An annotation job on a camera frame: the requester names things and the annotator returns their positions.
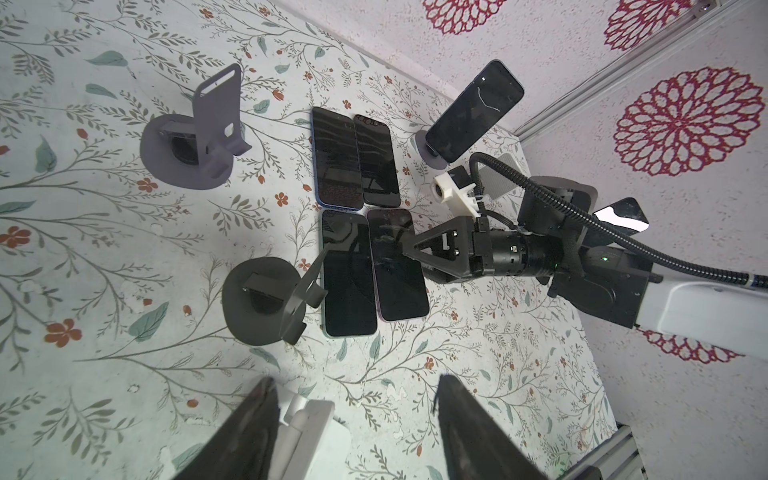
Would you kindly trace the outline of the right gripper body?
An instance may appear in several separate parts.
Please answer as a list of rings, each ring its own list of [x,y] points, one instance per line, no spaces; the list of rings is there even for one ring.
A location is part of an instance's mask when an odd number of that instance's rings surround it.
[[[497,274],[494,260],[496,231],[474,231],[470,234],[469,273],[471,278]]]

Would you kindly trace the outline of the phone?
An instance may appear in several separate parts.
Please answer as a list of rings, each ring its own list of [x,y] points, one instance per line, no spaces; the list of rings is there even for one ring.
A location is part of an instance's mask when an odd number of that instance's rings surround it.
[[[421,264],[403,254],[402,243],[414,236],[405,209],[367,212],[370,246],[381,317],[388,322],[423,318],[430,304]]]
[[[362,175],[353,120],[321,107],[310,114],[315,193],[328,208],[363,208]]]
[[[626,236],[633,236],[646,231],[650,223],[638,201],[626,197],[594,212],[601,222],[614,227]],[[614,243],[609,236],[594,229],[589,229],[584,237],[586,247],[602,247]]]
[[[401,204],[395,156],[389,127],[356,114],[353,118],[366,204],[398,208]]]
[[[457,161],[523,99],[525,90],[498,59],[491,60],[425,134],[447,163]]]
[[[322,280],[327,291],[323,325],[330,337],[372,335],[377,331],[370,232],[365,217],[336,210],[321,216],[326,251]]]

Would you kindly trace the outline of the dark grey round stand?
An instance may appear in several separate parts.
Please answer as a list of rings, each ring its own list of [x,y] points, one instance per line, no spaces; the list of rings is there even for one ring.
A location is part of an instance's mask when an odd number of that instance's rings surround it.
[[[305,274],[277,257],[237,265],[222,288],[224,319],[235,339],[251,346],[296,344],[306,329],[306,309],[319,307],[327,295],[318,277],[328,251],[323,248]]]

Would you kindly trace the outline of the purple round phone stand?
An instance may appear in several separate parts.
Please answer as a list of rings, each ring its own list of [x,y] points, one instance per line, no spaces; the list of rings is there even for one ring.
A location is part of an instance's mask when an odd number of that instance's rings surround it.
[[[233,63],[195,90],[192,115],[166,114],[149,121],[139,156],[152,176],[191,190],[227,182],[234,160],[251,149],[240,119],[241,81],[242,68]]]

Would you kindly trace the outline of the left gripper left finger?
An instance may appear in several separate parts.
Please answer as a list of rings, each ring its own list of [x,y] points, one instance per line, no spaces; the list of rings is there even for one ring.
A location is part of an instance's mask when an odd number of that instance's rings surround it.
[[[277,440],[279,413],[276,383],[273,378],[264,377],[176,477],[266,479]]]

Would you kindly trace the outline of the far right white stand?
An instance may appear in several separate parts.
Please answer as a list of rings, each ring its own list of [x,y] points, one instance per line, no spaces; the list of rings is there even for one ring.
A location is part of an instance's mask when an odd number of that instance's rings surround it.
[[[598,199],[595,187],[574,180],[554,176],[533,176],[531,180],[565,203],[587,213],[592,212]],[[569,230],[580,232],[582,229],[564,213],[543,203],[529,189],[525,190],[517,221],[528,232],[554,237],[561,237]]]

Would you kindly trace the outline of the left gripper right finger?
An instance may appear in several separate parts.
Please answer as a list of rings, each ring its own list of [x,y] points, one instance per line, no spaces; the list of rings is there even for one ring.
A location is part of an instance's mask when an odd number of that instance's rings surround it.
[[[450,479],[544,479],[461,381],[442,375],[433,403]]]

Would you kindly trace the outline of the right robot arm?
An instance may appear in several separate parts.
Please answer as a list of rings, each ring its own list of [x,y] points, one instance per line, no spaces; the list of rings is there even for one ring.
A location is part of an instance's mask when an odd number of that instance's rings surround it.
[[[480,277],[533,277],[577,310],[625,328],[693,339],[760,359],[767,357],[767,291],[756,277],[736,282],[730,273],[685,268],[685,279],[654,272],[656,254],[626,245],[613,224],[612,205],[580,210],[593,188],[556,177],[537,177],[517,225],[489,225],[494,213],[476,209],[404,241],[403,254],[422,264],[439,284]]]

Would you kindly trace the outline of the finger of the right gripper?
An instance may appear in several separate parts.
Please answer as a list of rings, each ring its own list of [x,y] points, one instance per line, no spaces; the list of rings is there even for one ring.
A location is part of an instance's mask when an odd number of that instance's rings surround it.
[[[449,261],[442,265],[422,262],[421,267],[426,279],[441,285],[462,283],[474,278],[470,264],[463,261]]]
[[[474,225],[473,217],[452,218],[404,240],[402,252],[414,260],[466,260]]]

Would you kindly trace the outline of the white phone stand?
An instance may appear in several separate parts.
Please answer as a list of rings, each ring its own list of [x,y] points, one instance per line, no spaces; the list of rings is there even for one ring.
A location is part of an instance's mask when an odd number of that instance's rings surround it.
[[[270,479],[342,479],[352,436],[335,418],[335,404],[278,390],[280,408]]]

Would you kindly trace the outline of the rear grey round stand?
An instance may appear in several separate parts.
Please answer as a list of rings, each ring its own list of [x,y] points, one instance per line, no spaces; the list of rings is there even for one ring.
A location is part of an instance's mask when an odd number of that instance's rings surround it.
[[[426,142],[426,130],[419,130],[414,135],[414,145],[422,161],[431,169],[445,170],[448,163]]]

